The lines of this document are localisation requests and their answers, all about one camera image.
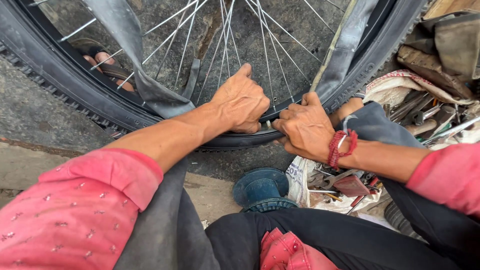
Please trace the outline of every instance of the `blue plastic spool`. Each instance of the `blue plastic spool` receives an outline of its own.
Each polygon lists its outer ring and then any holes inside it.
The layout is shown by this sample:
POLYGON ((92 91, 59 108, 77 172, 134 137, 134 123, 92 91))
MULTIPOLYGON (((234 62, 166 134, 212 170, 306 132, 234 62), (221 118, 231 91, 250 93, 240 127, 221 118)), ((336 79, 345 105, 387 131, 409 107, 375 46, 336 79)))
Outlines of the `blue plastic spool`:
POLYGON ((283 198, 288 192, 288 179, 274 168, 258 168, 242 175, 233 185, 233 199, 243 207, 241 212, 270 212, 298 208, 292 200, 283 198))

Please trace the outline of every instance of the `pile of tools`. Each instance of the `pile of tools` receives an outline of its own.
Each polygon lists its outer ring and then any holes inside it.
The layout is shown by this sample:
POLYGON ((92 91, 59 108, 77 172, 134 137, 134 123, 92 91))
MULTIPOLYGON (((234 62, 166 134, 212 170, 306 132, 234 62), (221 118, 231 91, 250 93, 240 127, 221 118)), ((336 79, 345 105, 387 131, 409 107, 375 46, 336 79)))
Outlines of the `pile of tools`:
MULTIPOLYGON (((480 124, 480 116, 469 113, 467 105, 442 103, 424 91, 412 91, 397 106, 385 104, 384 110, 389 120, 404 126, 426 147, 443 143, 450 137, 459 141, 464 130, 477 129, 480 124)), ((350 204, 349 215, 368 195, 379 193, 382 183, 371 172, 336 171, 327 164, 317 163, 307 186, 311 194, 321 193, 333 201, 343 202, 342 194, 356 197, 350 204)))
POLYGON ((420 91, 412 91, 404 102, 393 108, 384 104, 384 110, 388 119, 404 126, 427 147, 452 136, 458 141, 462 131, 474 128, 480 120, 479 116, 467 115, 465 105, 441 103, 420 91))
POLYGON ((339 170, 337 172, 323 163, 319 163, 314 171, 315 174, 312 175, 311 181, 307 183, 309 192, 322 193, 332 200, 340 202, 343 201, 339 198, 340 194, 347 197, 357 197, 350 204, 352 208, 347 215, 353 212, 368 195, 378 194, 383 186, 377 176, 371 172, 357 169, 339 170))

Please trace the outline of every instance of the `hand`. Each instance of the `hand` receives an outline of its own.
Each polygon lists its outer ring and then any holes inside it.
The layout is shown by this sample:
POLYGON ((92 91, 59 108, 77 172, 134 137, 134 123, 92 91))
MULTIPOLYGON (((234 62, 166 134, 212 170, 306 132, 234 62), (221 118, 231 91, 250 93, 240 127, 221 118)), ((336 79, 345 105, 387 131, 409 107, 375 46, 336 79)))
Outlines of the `hand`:
POLYGON ((233 132, 252 134, 260 130, 258 120, 270 106, 270 99, 252 77, 252 66, 244 64, 213 96, 210 103, 222 108, 233 132))
POLYGON ((310 160, 327 161, 335 130, 317 93, 303 95, 301 105, 290 104, 287 110, 280 112, 280 119, 276 119, 272 126, 286 135, 278 141, 288 153, 310 160))

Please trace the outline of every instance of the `red wristband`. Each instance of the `red wristband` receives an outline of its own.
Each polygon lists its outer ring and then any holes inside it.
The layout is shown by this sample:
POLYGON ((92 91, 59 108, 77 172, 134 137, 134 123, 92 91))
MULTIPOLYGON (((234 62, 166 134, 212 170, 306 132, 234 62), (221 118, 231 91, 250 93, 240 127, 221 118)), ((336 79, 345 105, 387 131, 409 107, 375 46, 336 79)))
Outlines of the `red wristband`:
POLYGON ((349 156, 352 154, 353 150, 357 147, 357 138, 358 138, 357 133, 355 131, 351 131, 350 129, 348 129, 348 134, 345 133, 343 130, 339 130, 335 132, 332 140, 330 141, 330 146, 329 146, 330 153, 328 154, 328 165, 332 166, 332 168, 334 168, 335 170, 338 170, 338 160, 341 157, 349 156), (340 141, 344 136, 351 138, 350 147, 348 148, 348 152, 340 153, 338 152, 338 144, 340 143, 340 141))

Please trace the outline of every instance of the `wooden plank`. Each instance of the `wooden plank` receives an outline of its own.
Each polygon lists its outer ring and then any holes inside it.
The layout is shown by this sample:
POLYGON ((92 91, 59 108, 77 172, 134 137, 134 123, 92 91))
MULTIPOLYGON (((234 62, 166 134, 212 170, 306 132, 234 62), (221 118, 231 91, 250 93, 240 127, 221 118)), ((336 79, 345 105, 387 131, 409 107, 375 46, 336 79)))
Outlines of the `wooden plank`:
POLYGON ((446 13, 473 9, 480 11, 480 0, 437 0, 423 17, 424 20, 432 19, 446 13))

